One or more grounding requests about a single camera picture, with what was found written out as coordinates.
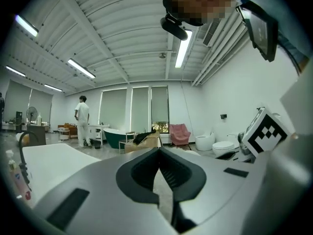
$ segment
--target cable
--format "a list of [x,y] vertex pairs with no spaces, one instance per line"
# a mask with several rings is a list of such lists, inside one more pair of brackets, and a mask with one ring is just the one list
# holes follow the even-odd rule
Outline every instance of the cable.
[[279,41],[277,42],[277,44],[285,51],[285,53],[287,54],[287,56],[290,58],[290,60],[292,61],[293,66],[295,67],[295,70],[298,74],[298,76],[300,76],[301,73],[301,69],[297,63],[297,61],[295,60],[295,58],[293,57],[293,55],[289,52],[289,50],[287,50]]
[[184,99],[185,99],[185,103],[186,103],[186,108],[187,108],[187,113],[188,113],[188,117],[189,117],[189,121],[190,121],[190,125],[191,125],[192,134],[194,134],[194,129],[192,128],[192,122],[191,122],[191,119],[190,119],[189,110],[188,110],[188,105],[187,105],[187,101],[186,101],[186,96],[185,96],[184,88],[183,88],[183,86],[182,86],[182,82],[180,82],[180,86],[181,86],[181,89],[182,89],[182,93],[184,94]]

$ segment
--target white ceiling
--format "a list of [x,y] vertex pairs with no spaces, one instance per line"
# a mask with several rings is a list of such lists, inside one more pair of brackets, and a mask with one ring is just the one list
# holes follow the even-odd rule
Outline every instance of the white ceiling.
[[[15,24],[2,65],[67,94],[135,81],[192,81],[208,52],[202,44],[205,25],[193,34],[189,58],[175,68],[179,39],[161,28],[162,0],[32,0],[20,15],[39,33],[33,37]],[[161,53],[167,58],[159,58]],[[96,78],[68,65],[70,58]]]

